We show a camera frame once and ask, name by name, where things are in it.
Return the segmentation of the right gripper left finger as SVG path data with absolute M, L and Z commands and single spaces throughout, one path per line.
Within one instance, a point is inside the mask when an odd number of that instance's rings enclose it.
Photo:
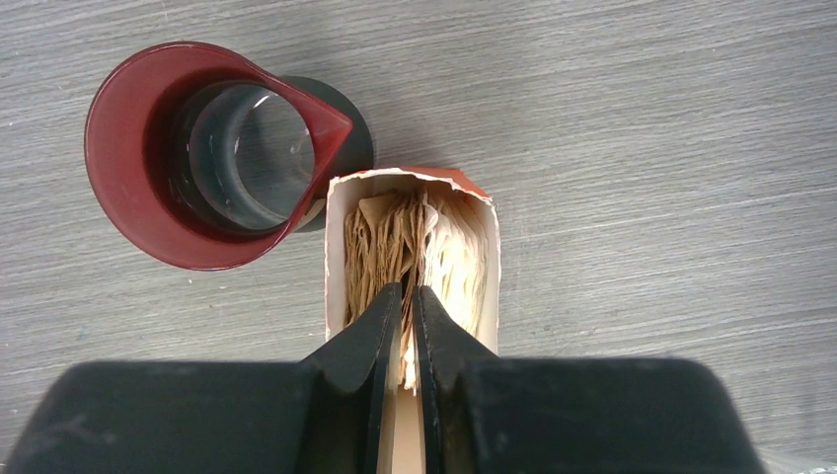
M 299 473 L 390 473 L 402 286 L 388 283 L 360 317 L 306 357 L 317 370 Z

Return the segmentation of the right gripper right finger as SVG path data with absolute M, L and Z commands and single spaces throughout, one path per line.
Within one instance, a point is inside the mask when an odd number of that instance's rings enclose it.
M 419 286 L 412 304 L 424 470 L 476 473 L 477 449 L 463 373 L 469 363 L 497 355 L 450 317 L 430 287 Z

